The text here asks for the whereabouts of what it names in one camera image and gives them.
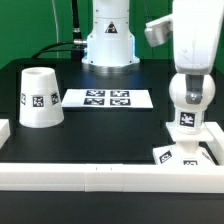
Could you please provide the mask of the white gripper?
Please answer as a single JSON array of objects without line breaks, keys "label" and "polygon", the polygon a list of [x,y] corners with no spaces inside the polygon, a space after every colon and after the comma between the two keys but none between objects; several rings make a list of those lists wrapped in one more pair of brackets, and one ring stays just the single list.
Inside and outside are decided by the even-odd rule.
[{"label": "white gripper", "polygon": [[203,75],[213,68],[223,18],[224,0],[173,1],[174,62],[186,74],[188,104],[201,103]]}]

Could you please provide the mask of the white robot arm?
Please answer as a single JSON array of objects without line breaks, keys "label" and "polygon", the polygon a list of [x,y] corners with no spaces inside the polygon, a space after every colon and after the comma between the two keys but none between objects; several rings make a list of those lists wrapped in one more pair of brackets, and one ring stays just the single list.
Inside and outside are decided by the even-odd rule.
[{"label": "white robot arm", "polygon": [[[102,73],[139,63],[129,30],[129,0],[92,0],[93,29],[87,36],[83,66]],[[224,0],[173,0],[172,13],[148,22],[150,46],[173,40],[176,71],[186,76],[185,99],[199,104],[202,83],[212,70],[224,20]]]}]

